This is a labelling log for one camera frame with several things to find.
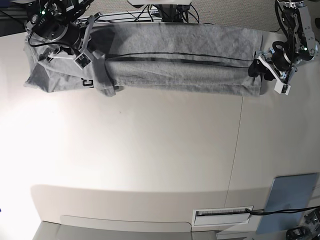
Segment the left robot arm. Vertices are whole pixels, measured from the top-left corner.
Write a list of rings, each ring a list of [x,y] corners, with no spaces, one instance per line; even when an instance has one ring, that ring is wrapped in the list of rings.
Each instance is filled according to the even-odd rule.
[[[303,0],[276,0],[274,10],[286,41],[277,40],[267,51],[256,52],[248,75],[263,75],[267,81],[276,79],[287,86],[298,64],[316,57],[317,40]]]

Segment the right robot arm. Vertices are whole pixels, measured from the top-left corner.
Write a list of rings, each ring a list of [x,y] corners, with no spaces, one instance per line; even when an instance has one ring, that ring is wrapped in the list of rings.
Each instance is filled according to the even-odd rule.
[[[45,57],[73,61],[83,69],[94,61],[88,48],[91,30],[102,15],[80,17],[90,7],[91,0],[35,0],[26,8],[27,43],[32,48],[48,47]]]

